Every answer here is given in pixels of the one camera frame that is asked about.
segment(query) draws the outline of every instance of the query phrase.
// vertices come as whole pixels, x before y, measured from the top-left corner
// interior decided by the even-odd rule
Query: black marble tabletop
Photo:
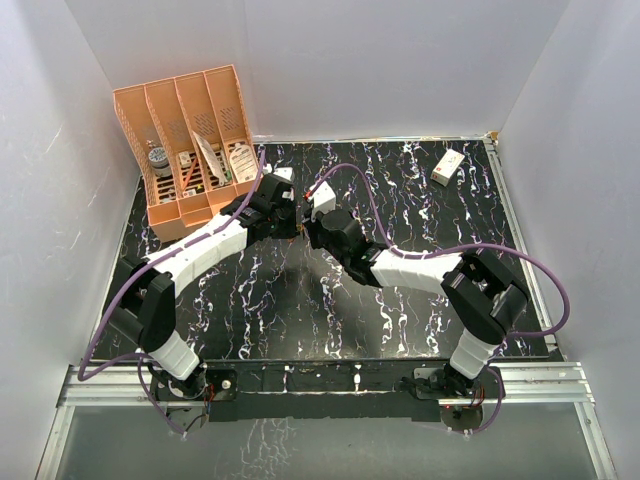
[[[514,246],[489,159],[480,140],[380,143],[268,144],[267,161],[293,167],[298,197],[328,168],[350,162],[372,183],[380,215],[405,250],[434,250],[493,242]],[[429,174],[452,148],[465,160],[447,187]],[[338,204],[365,230],[374,218],[361,181],[338,172],[330,184]],[[138,188],[121,254],[143,257],[162,248],[148,227],[144,188]],[[520,263],[503,261],[524,280]],[[406,288],[363,287],[304,237],[267,240],[222,261],[176,300],[177,329],[203,358],[334,360],[449,357],[462,324],[446,298]],[[519,330],[540,330],[529,306]],[[107,329],[94,359],[134,345]],[[543,339],[510,340],[511,357],[546,357]]]

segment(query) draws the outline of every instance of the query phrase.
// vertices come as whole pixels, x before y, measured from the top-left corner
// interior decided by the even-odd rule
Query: black bracket
[[[529,301],[526,287],[486,249],[465,252],[441,285],[465,328],[491,345],[503,342]]]

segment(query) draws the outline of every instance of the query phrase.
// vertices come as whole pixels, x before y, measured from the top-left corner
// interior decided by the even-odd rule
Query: wire
[[[158,402],[156,402],[155,398],[153,398],[153,395],[151,395],[151,392],[149,391],[149,388],[144,383],[144,378],[142,377],[142,364],[143,364],[143,362],[145,360],[151,359],[151,357],[149,355],[147,355],[145,353],[127,353],[127,354],[124,354],[124,355],[120,355],[120,356],[118,356],[116,358],[113,358],[113,359],[109,360],[108,362],[103,363],[98,368],[92,370],[89,373],[86,372],[87,366],[89,365],[89,362],[91,361],[91,357],[93,356],[93,352],[95,351],[96,346],[98,345],[98,342],[100,341],[100,337],[102,336],[102,333],[104,332],[104,329],[106,328],[107,324],[109,323],[109,320],[111,320],[111,316],[113,315],[113,312],[115,311],[116,307],[118,306],[118,304],[122,300],[122,297],[127,292],[127,290],[129,290],[129,288],[131,288],[131,286],[134,285],[138,281],[138,279],[140,277],[142,277],[142,275],[144,275],[146,272],[151,270],[153,267],[155,267],[159,263],[164,262],[168,258],[171,258],[171,257],[177,255],[179,252],[183,251],[185,248],[189,248],[192,245],[195,245],[196,243],[201,242],[202,240],[204,240],[206,238],[209,238],[212,235],[216,235],[216,234],[222,232],[225,228],[227,228],[231,224],[231,222],[236,220],[240,216],[242,211],[247,207],[247,205],[249,205],[249,202],[251,201],[251,197],[253,196],[254,192],[258,188],[258,184],[260,183],[260,179],[262,177],[262,171],[264,169],[264,165],[265,165],[265,151],[263,150],[261,152],[261,154],[260,154],[260,162],[258,164],[258,173],[256,175],[255,180],[251,184],[251,188],[249,189],[249,192],[247,193],[247,196],[242,201],[242,203],[240,204],[238,209],[233,213],[233,215],[231,215],[231,217],[225,223],[223,223],[221,226],[216,228],[213,231],[213,233],[204,233],[204,234],[194,238],[193,240],[190,240],[190,241],[186,242],[185,245],[184,245],[184,248],[176,248],[174,250],[171,250],[170,252],[166,253],[165,255],[162,255],[159,258],[147,263],[144,267],[142,267],[140,270],[138,270],[136,273],[134,273],[124,283],[124,285],[122,285],[120,290],[118,290],[116,295],[111,300],[111,303],[109,303],[109,306],[105,310],[105,312],[104,312],[104,314],[102,316],[102,319],[100,320],[100,323],[98,324],[98,328],[96,329],[96,331],[95,331],[95,333],[93,335],[93,338],[91,339],[91,342],[89,342],[89,346],[87,347],[87,350],[84,353],[84,357],[82,358],[82,362],[80,363],[80,368],[78,369],[78,380],[81,381],[81,382],[84,382],[86,380],[89,380],[92,377],[95,377],[96,375],[98,375],[103,370],[115,365],[118,362],[121,362],[123,360],[137,359],[138,360],[138,380],[140,381],[140,385],[142,386],[142,389],[144,390],[144,393],[147,396],[147,399],[151,402],[151,404],[156,409],[156,411],[160,415],[162,415],[162,417],[164,418],[165,422],[173,430],[175,430],[176,432],[180,433],[183,436],[183,438],[186,436],[187,431],[183,430],[180,426],[176,425],[169,418],[169,416],[165,413],[165,411],[162,409],[162,407],[160,407]]]
[[[144,383],[144,378],[142,377],[142,365],[144,363],[144,361],[147,358],[151,358],[149,355],[144,354],[144,357],[141,357],[140,360],[138,360],[138,380],[140,381],[140,385],[142,386],[142,390],[144,390],[145,395],[147,396],[147,398],[149,399],[149,401],[151,402],[151,405],[153,405],[153,408],[156,409],[156,411],[164,418],[164,421],[167,422],[167,424],[173,429],[175,430],[177,433],[179,433],[180,435],[182,435],[183,437],[185,437],[187,435],[187,431],[182,429],[182,427],[180,427],[179,425],[176,425],[173,420],[171,420],[169,418],[169,416],[166,414],[166,412],[162,409],[162,407],[158,404],[158,402],[156,402],[156,399],[153,398],[153,395],[151,395],[151,392],[149,391],[149,387],[147,387],[147,384]]]
[[[369,179],[366,177],[366,175],[362,172],[361,169],[359,169],[357,166],[351,163],[340,163],[338,165],[335,165],[334,167],[331,167],[327,171],[327,173],[325,173],[322,177],[320,177],[320,180],[318,180],[318,182],[313,186],[313,188],[306,193],[305,198],[309,198],[311,195],[313,195],[315,191],[320,187],[320,185],[322,185],[329,178],[331,178],[331,176],[341,168],[349,168],[349,169],[355,170],[360,176],[360,178],[362,179],[362,181],[364,182],[365,186],[367,187],[366,191],[367,191],[367,195],[369,196],[369,203],[371,204],[371,209],[373,210],[373,214],[376,219],[376,226],[378,227],[378,231],[382,235],[382,238],[384,239],[384,242],[386,243],[387,247],[389,247],[389,250],[395,255],[402,258],[406,258],[408,260],[428,260],[430,258],[440,257],[442,255],[465,252],[471,249],[477,250],[481,248],[486,248],[490,250],[498,250],[500,252],[505,252],[510,255],[514,255],[518,258],[521,258],[523,260],[526,260],[532,265],[538,267],[540,270],[542,270],[545,273],[545,275],[547,275],[547,277],[549,277],[549,279],[553,282],[553,284],[558,289],[560,296],[562,297],[563,312],[562,312],[562,316],[560,317],[560,320],[555,326],[547,330],[544,330],[541,332],[513,331],[508,334],[509,337],[529,337],[529,338],[544,337],[546,335],[552,335],[556,333],[558,330],[560,330],[562,327],[565,326],[565,324],[567,323],[567,320],[569,320],[569,313],[571,311],[569,294],[567,293],[567,290],[565,289],[564,285],[562,285],[562,282],[560,281],[560,279],[551,270],[549,270],[549,268],[547,268],[539,260],[533,257],[530,257],[526,253],[519,252],[518,250],[515,250],[510,247],[506,247],[504,245],[496,245],[493,243],[475,243],[475,244],[459,245],[452,248],[445,248],[444,250],[438,250],[433,253],[405,252],[403,250],[397,249],[396,246],[389,239],[389,236],[384,229],[382,220],[380,219],[380,214],[378,213],[378,207],[376,206],[376,201],[373,198],[373,190],[371,189],[371,184],[369,182]]]
[[[198,415],[196,418],[194,418],[193,420],[191,420],[191,423],[190,423],[189,425],[187,425],[187,428],[185,428],[185,429],[184,429],[184,430],[185,430],[185,432],[188,432],[188,431],[191,429],[191,427],[193,427],[193,425],[194,425],[198,420],[200,420],[202,417],[207,417],[207,414],[206,414],[206,413],[201,413],[201,414],[200,414],[200,415]]]
[[[149,270],[151,270],[153,267],[155,267],[159,263],[162,263],[165,260],[167,260],[167,259],[169,259],[171,257],[174,257],[175,255],[177,255],[178,253],[183,251],[185,248],[189,248],[192,245],[195,245],[196,243],[201,242],[202,240],[204,240],[206,238],[209,238],[211,235],[216,235],[216,234],[222,232],[225,228],[227,228],[231,224],[231,222],[236,220],[240,216],[242,211],[247,207],[247,205],[251,201],[251,197],[253,196],[254,192],[258,188],[258,184],[260,183],[260,178],[262,176],[262,170],[264,169],[264,165],[265,165],[265,151],[263,150],[261,152],[261,154],[260,154],[260,162],[258,164],[258,174],[256,175],[256,178],[253,181],[253,184],[251,185],[251,188],[249,189],[249,193],[247,193],[247,196],[242,201],[242,203],[240,204],[238,209],[233,213],[233,215],[231,215],[231,217],[229,217],[229,219],[225,223],[223,223],[221,226],[216,228],[213,231],[212,234],[211,233],[204,233],[204,234],[200,235],[199,237],[196,237],[193,240],[190,240],[187,243],[185,243],[184,248],[176,248],[176,249],[171,250],[170,252],[167,252],[164,255],[161,255],[160,257],[158,257],[155,260],[147,263],[144,267],[142,267],[140,270],[135,272],[124,283],[124,285],[122,285],[120,290],[118,290],[118,292],[115,294],[115,296],[111,300],[111,303],[109,303],[109,306],[105,310],[104,315],[102,316],[102,319],[100,320],[100,323],[98,324],[98,328],[96,329],[96,332],[94,333],[93,338],[91,339],[91,342],[89,342],[89,346],[87,347],[87,350],[84,352],[84,356],[82,358],[82,362],[80,362],[80,368],[78,370],[78,380],[79,381],[84,382],[86,380],[89,380],[90,378],[96,376],[98,373],[103,371],[105,368],[108,368],[108,367],[110,367],[112,365],[115,365],[116,363],[118,363],[118,362],[120,362],[122,360],[130,360],[130,359],[134,359],[134,358],[140,358],[139,356],[137,356],[139,354],[121,355],[119,357],[116,357],[116,358],[106,362],[105,364],[103,364],[100,367],[92,370],[89,373],[86,372],[87,366],[89,365],[89,362],[91,361],[91,357],[93,356],[93,352],[95,351],[96,346],[98,345],[98,342],[100,341],[100,337],[102,336],[102,333],[104,332],[104,329],[106,328],[107,324],[109,323],[109,320],[111,320],[111,316],[113,315],[113,312],[115,311],[116,307],[118,306],[118,304],[122,300],[122,297],[127,292],[127,290],[129,290],[129,288],[131,288],[131,286],[133,286],[138,281],[138,279],[140,277],[142,277],[145,273],[147,273]]]
[[[493,410],[493,413],[489,417],[489,420],[487,420],[483,425],[480,425],[475,430],[472,430],[473,433],[480,433],[485,431],[487,428],[489,428],[493,424],[493,422],[495,422],[496,418],[498,418],[498,414],[500,413],[500,408],[502,407],[502,397],[504,397],[504,382],[502,381],[502,377],[498,375],[495,371],[493,371],[493,369],[491,368],[487,368],[487,371],[491,375],[493,375],[496,381],[498,382],[498,403],[496,403],[496,408]]]

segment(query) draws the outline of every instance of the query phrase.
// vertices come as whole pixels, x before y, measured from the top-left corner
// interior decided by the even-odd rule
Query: label
[[[149,152],[149,161],[153,168],[162,168],[169,164],[167,152],[162,147],[156,147]]]
[[[180,162],[180,168],[189,168],[191,166],[191,154],[189,152],[180,152],[178,154],[178,162]]]
[[[149,152],[149,163],[157,177],[171,176],[171,165],[169,165],[169,158],[164,148],[156,147],[151,149]]]
[[[236,143],[229,163],[238,182],[250,182],[258,175],[258,164],[253,149],[249,145]]]

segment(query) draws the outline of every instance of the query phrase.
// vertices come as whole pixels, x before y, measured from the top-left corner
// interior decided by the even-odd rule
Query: metal frame
[[[505,385],[503,403],[590,403],[591,389],[580,363],[569,362],[501,362],[493,364],[500,369]],[[71,368],[60,394],[62,407],[148,407],[138,381],[136,367],[113,367],[86,382],[77,379],[78,369]],[[366,381],[364,373],[360,374]],[[151,375],[143,371],[145,382]],[[367,395],[355,390],[328,392],[323,395]],[[466,399],[443,399],[440,405],[466,405]],[[485,403],[496,403],[486,399]],[[162,402],[167,407],[202,407],[202,401]]]
[[[71,429],[74,412],[75,407],[72,406],[61,405],[56,409],[56,416],[53,419],[49,439],[36,473],[37,480],[55,480],[60,460],[62,460],[62,453],[67,443],[67,437],[69,436],[69,430]]]
[[[404,137],[404,138],[374,138],[338,140],[351,141],[425,141],[425,140],[483,140],[491,170],[507,216],[515,245],[523,252],[527,252],[518,224],[513,205],[511,203],[501,163],[495,145],[488,136],[477,137]],[[305,143],[305,142],[277,142],[277,143]],[[534,306],[541,320],[542,328],[549,328],[552,323],[542,298],[540,286],[533,268],[526,262],[522,263],[527,283],[532,292]],[[557,346],[554,336],[546,337],[549,347]],[[600,430],[594,409],[591,389],[580,363],[577,362],[496,362],[500,368],[505,384],[506,398],[504,403],[573,403],[582,427],[582,433],[591,455],[591,460],[598,479],[615,480],[616,473]],[[145,382],[151,383],[151,375],[143,373]],[[332,392],[334,394],[366,395],[364,392]],[[460,400],[440,400],[441,405],[453,405]],[[487,399],[485,403],[495,403],[496,400]],[[201,402],[172,401],[164,402],[165,407],[201,407]],[[36,478],[38,480],[54,479],[64,447],[71,428],[73,414],[76,407],[121,407],[140,406],[150,407],[151,404],[138,382],[136,367],[113,367],[94,379],[80,383],[77,380],[77,369],[71,368],[67,374],[65,384],[60,395],[59,405],[54,419],[49,440],[45,447],[40,468]]]

